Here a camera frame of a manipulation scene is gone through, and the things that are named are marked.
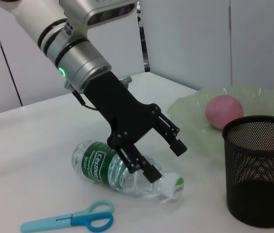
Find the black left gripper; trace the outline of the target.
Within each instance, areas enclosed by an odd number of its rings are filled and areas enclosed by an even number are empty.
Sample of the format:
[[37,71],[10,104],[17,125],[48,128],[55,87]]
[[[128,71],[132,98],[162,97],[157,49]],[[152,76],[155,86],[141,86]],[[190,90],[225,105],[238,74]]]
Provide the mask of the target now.
[[139,102],[112,72],[90,80],[84,95],[109,123],[111,134],[107,144],[117,152],[130,174],[141,170],[150,183],[162,177],[134,145],[152,128],[165,139],[176,156],[187,150],[177,139],[180,129],[161,113],[159,106]]

